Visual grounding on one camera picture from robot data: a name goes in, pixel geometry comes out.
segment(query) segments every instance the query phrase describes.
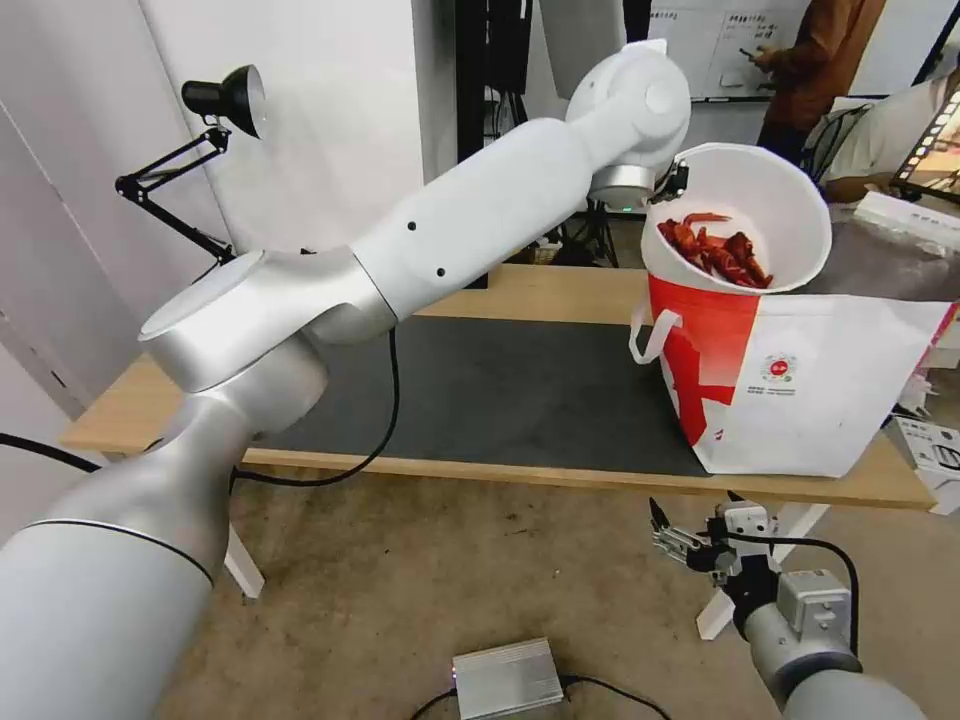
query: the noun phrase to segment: gray robotic arm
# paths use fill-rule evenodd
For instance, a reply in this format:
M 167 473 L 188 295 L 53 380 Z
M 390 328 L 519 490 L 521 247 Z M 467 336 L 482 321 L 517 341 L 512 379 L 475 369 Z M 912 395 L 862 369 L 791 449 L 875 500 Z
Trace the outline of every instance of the gray robotic arm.
M 383 333 L 590 192 L 617 183 L 640 205 L 659 191 L 690 114 L 665 46 L 627 46 L 583 85 L 569 122 L 515 129 L 352 246 L 248 253 L 147 321 L 140 340 L 183 402 L 156 447 L 92 474 L 0 551 L 0 717 L 150 716 L 223 563 L 231 468 L 326 387 L 314 342 Z M 647 163 L 636 178 L 594 182 L 632 162 Z
M 925 719 L 895 687 L 863 674 L 850 590 L 827 570 L 782 572 L 769 544 L 738 539 L 777 540 L 765 508 L 731 500 L 697 534 L 670 525 L 653 499 L 650 509 L 654 545 L 733 600 L 734 623 L 784 718 Z

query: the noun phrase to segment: whiteboard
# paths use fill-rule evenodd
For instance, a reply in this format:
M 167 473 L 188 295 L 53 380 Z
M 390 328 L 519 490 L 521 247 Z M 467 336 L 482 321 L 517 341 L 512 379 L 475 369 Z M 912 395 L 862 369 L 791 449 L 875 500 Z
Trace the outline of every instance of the whiteboard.
M 687 76 L 694 98 L 773 94 L 740 49 L 791 47 L 810 0 L 655 0 L 650 37 Z M 850 94 L 888 95 L 913 84 L 957 0 L 887 0 Z
M 686 74 L 692 97 L 768 96 L 769 76 L 740 50 L 792 46 L 808 2 L 660 0 L 651 8 L 650 37 L 667 39 L 667 54 Z

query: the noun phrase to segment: white robotic arm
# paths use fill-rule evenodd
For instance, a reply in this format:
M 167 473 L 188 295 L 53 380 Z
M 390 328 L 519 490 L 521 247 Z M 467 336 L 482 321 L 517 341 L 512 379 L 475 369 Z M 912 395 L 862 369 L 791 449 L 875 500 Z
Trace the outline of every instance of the white robotic arm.
M 0 717 L 148 717 L 223 563 L 231 468 L 323 393 L 311 341 L 379 335 L 462 288 L 569 216 L 625 153 L 655 165 L 640 204 L 690 98 L 664 46 L 638 43 L 590 73 L 571 110 L 512 131 L 351 247 L 248 253 L 147 321 L 140 339 L 183 403 L 155 448 L 91 475 L 0 552 Z

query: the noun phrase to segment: concrete floor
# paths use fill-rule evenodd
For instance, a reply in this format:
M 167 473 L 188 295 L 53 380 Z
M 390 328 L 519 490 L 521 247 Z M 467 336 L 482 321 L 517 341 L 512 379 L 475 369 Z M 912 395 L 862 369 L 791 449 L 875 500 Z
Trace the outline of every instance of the concrete floor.
M 661 498 L 696 527 L 706 498 Z M 699 640 L 705 578 L 654 552 L 647 498 L 363 476 L 319 490 L 246 484 L 233 517 L 267 585 L 224 574 L 160 718 L 397 718 L 450 685 L 450 658 L 546 635 L 562 671 L 655 698 L 676 720 L 779 717 L 728 629 Z M 863 584 L 861 655 L 931 719 L 960 701 L 960 534 L 951 519 L 834 509 Z M 801 548 L 792 567 L 841 569 Z M 580 686 L 578 718 L 652 717 Z M 430 718 L 456 718 L 455 701 Z

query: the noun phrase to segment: lamp arm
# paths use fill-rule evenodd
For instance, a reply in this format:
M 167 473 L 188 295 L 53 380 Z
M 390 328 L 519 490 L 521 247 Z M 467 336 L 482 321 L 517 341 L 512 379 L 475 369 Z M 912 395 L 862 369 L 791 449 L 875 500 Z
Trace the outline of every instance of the lamp arm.
M 157 220 L 173 228 L 198 247 L 206 250 L 217 259 L 219 265 L 226 265 L 236 257 L 233 253 L 233 247 L 229 243 L 219 242 L 202 230 L 188 225 L 169 210 L 151 200 L 150 193 L 166 185 L 171 180 L 175 180 L 181 175 L 185 175 L 194 168 L 200 167 L 209 160 L 225 153 L 229 139 L 229 130 L 219 126 L 211 127 L 203 134 L 198 135 L 185 145 L 181 145 L 173 152 L 164 155 L 159 160 L 129 175 L 121 175 L 114 184 L 120 197 L 124 197 L 135 205 L 143 208 L 153 215 L 153 217 L 157 218 Z M 204 142 L 209 142 L 213 146 L 213 150 L 181 167 L 170 170 L 158 170 L 158 168 L 166 165 L 171 160 L 193 150 L 193 148 L 202 145 Z

